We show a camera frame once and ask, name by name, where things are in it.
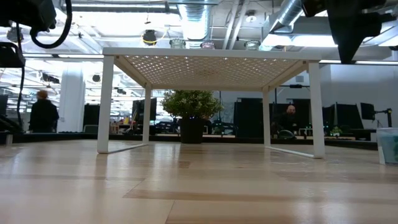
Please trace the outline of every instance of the ceiling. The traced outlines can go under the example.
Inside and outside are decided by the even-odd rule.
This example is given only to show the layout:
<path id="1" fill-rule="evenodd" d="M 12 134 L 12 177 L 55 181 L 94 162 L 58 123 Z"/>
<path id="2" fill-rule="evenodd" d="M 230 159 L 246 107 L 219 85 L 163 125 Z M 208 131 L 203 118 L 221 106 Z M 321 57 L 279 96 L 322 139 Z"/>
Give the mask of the ceiling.
<path id="1" fill-rule="evenodd" d="M 126 3 L 127 1 L 117 0 L 73 0 L 74 4 L 104 4 L 109 2 L 113 4 Z M 138 1 L 143 7 L 150 6 L 152 3 L 147 1 Z M 223 46 L 223 41 L 227 32 L 228 21 L 230 19 L 231 10 L 233 8 L 234 1 L 232 0 L 216 0 L 218 4 L 211 8 L 210 17 L 210 33 L 207 37 L 208 40 L 213 41 L 216 44 L 216 48 L 220 49 Z M 259 40 L 263 41 L 262 27 L 267 15 L 271 15 L 280 9 L 282 1 L 275 0 L 274 8 L 272 8 L 272 1 L 250 1 L 247 6 L 248 10 L 255 12 L 256 20 L 248 22 L 245 19 L 241 24 L 241 28 L 238 33 L 239 40 L 233 46 L 235 50 L 244 50 L 244 43 L 247 40 Z M 22 26 L 22 34 L 24 40 L 22 42 L 22 48 L 24 53 L 31 54 L 101 54 L 103 47 L 148 47 L 141 39 L 141 35 L 148 29 L 154 29 L 158 39 L 160 39 L 155 47 L 170 48 L 170 39 L 183 39 L 183 21 L 177 14 L 164 14 L 164 13 L 131 13 L 131 12 L 73 12 L 73 25 L 69 36 L 66 41 L 55 49 L 45 50 L 36 46 L 32 43 L 29 37 L 29 27 Z M 318 16 L 327 16 L 326 13 L 322 13 Z M 51 30 L 49 33 L 40 33 L 38 40 L 43 43 L 51 43 L 58 39 L 62 33 L 66 15 L 61 9 L 57 9 L 57 27 Z M 0 27 L 0 42 L 8 42 L 6 37 L 9 28 Z M 338 52 L 336 47 L 295 47 L 287 46 L 283 49 L 287 51 L 299 51 L 299 52 L 320 52 L 327 59 L 338 59 Z M 357 60 L 367 59 L 384 59 L 391 56 L 391 51 L 388 47 L 378 47 L 377 45 L 370 45 L 367 47 L 361 47 L 357 54 Z M 55 104 L 59 102 L 60 84 L 46 83 L 40 79 L 40 73 L 47 73 L 53 77 L 58 78 L 62 82 L 63 67 L 66 67 L 66 63 L 59 60 L 52 59 L 35 59 L 28 60 L 26 63 L 26 80 L 24 99 L 26 103 L 30 103 L 31 98 L 34 98 L 34 93 L 38 89 L 48 89 L 50 92 L 50 98 Z M 83 62 L 85 67 L 85 79 L 88 87 L 86 91 L 86 98 L 89 99 L 87 103 L 99 103 L 98 99 L 100 96 L 100 85 L 92 81 L 93 75 L 101 75 L 102 73 L 102 62 L 100 61 L 87 61 Z M 3 92 L 9 93 L 10 103 L 14 104 L 18 93 L 19 82 L 21 79 L 21 71 L 18 69 L 0 69 L 0 86 Z M 120 95 L 114 91 L 114 97 L 137 97 L 142 96 L 142 88 L 129 79 L 126 78 L 125 74 L 118 68 L 115 68 L 116 76 L 119 80 L 114 83 L 114 87 L 121 87 L 126 89 L 126 95 Z M 125 111 L 130 108 L 130 98 L 125 102 L 113 103 L 113 108 L 123 108 Z"/>

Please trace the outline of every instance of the black cable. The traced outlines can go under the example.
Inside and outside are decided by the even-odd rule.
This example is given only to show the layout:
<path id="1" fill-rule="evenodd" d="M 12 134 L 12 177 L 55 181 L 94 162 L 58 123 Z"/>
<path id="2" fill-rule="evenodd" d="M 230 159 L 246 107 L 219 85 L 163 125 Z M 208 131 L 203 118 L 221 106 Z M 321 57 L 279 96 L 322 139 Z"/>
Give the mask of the black cable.
<path id="1" fill-rule="evenodd" d="M 61 45 L 63 41 L 65 41 L 65 39 L 68 37 L 70 27 L 72 26 L 72 0 L 65 0 L 65 4 L 67 5 L 67 21 L 65 23 L 65 27 L 63 28 L 60 38 L 52 44 L 42 44 L 37 40 L 37 34 L 39 33 L 38 30 L 32 28 L 30 30 L 30 37 L 32 38 L 32 41 L 33 43 L 35 43 L 35 45 L 44 49 L 53 49 Z"/>
<path id="2" fill-rule="evenodd" d="M 19 23 L 17 22 L 17 38 L 18 38 L 18 50 L 20 54 L 22 54 L 22 44 L 21 44 L 21 30 L 19 29 Z M 21 73 L 21 84 L 19 85 L 19 95 L 18 95 L 18 102 L 17 102 L 17 115 L 18 115 L 18 123 L 21 129 L 23 129 L 21 113 L 19 112 L 19 108 L 21 107 L 21 100 L 22 100 L 22 91 L 24 89 L 24 80 L 25 80 L 25 65 L 22 66 L 22 73 Z"/>

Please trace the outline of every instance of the white wall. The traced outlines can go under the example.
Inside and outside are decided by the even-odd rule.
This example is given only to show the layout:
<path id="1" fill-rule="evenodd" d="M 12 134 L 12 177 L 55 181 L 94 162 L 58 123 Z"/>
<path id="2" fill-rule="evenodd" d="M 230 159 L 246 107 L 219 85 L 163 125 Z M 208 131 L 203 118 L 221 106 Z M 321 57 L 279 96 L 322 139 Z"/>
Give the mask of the white wall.
<path id="1" fill-rule="evenodd" d="M 375 110 L 392 108 L 392 125 L 398 126 L 398 76 L 396 68 L 370 65 L 329 65 L 322 68 L 322 105 L 338 102 L 370 103 Z M 387 115 L 377 114 L 376 119 L 387 127 Z M 376 128 L 377 121 L 363 120 L 364 128 Z"/>
<path id="2" fill-rule="evenodd" d="M 83 131 L 85 90 L 82 63 L 68 63 L 62 73 L 57 131 Z"/>
<path id="3" fill-rule="evenodd" d="M 303 72 L 300 75 L 304 77 L 304 82 L 297 83 L 295 78 L 290 79 L 285 82 L 283 85 L 309 85 L 310 79 L 308 77 L 307 72 Z M 214 97 L 219 98 L 219 91 L 214 92 Z M 221 98 L 223 102 L 236 102 L 238 98 L 262 98 L 261 92 L 248 92 L 248 91 L 222 91 Z M 277 89 L 277 102 L 278 103 L 287 103 L 288 99 L 309 99 L 310 91 L 306 88 L 302 89 L 292 89 L 289 87 L 278 87 Z M 269 102 L 272 103 L 275 101 L 275 91 L 272 90 L 269 93 Z"/>

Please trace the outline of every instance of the man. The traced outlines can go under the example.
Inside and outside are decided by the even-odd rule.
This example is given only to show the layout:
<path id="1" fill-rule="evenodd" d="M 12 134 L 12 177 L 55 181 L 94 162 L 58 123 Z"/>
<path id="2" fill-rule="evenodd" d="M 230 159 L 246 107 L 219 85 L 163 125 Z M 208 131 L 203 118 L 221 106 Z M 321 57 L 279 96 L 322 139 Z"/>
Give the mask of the man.
<path id="1" fill-rule="evenodd" d="M 33 133 L 52 133 L 59 119 L 57 107 L 50 100 L 47 91 L 40 90 L 36 94 L 37 102 L 30 113 L 30 127 Z"/>
<path id="2" fill-rule="evenodd" d="M 289 105 L 286 112 L 282 113 L 274 120 L 273 125 L 277 125 L 276 128 L 278 130 L 288 130 L 294 133 L 294 131 L 298 131 L 300 128 L 299 121 L 297 120 L 295 114 L 296 107 L 294 107 L 293 105 Z"/>

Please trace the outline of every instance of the air duct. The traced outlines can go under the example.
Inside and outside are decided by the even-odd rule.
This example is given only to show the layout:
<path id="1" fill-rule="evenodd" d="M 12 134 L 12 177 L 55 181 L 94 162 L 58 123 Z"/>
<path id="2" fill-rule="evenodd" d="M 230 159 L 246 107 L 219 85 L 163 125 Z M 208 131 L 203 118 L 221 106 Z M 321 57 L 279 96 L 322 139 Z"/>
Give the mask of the air duct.
<path id="1" fill-rule="evenodd" d="M 62 5 L 62 10 L 66 9 L 66 5 Z M 167 2 L 164 4 L 114 4 L 111 1 L 75 1 L 72 2 L 72 10 L 74 12 L 141 12 L 141 13 L 166 13 L 179 14 L 176 6 L 169 6 Z"/>
<path id="2" fill-rule="evenodd" d="M 285 0 L 280 7 L 278 22 L 283 26 L 292 26 L 301 13 L 301 0 Z"/>
<path id="3" fill-rule="evenodd" d="M 270 33 L 292 33 L 294 22 L 303 13 L 301 1 L 285 0 L 277 13 L 267 16 L 262 27 L 263 38 L 265 39 Z"/>
<path id="4" fill-rule="evenodd" d="M 209 31 L 211 6 L 206 5 L 206 1 L 203 1 L 203 4 L 181 4 L 178 5 L 178 9 L 183 19 L 184 38 L 188 40 L 205 39 Z M 189 42 L 188 44 L 190 48 L 200 48 L 200 43 Z"/>
<path id="5" fill-rule="evenodd" d="M 115 4 L 112 1 L 73 1 L 72 9 L 76 12 L 148 12 L 178 14 L 183 20 L 182 28 L 184 39 L 203 40 L 209 33 L 209 22 L 211 3 L 202 0 L 203 4 L 197 0 L 180 1 L 186 4 L 169 5 L 164 4 Z M 200 48 L 200 42 L 189 42 L 190 48 Z"/>

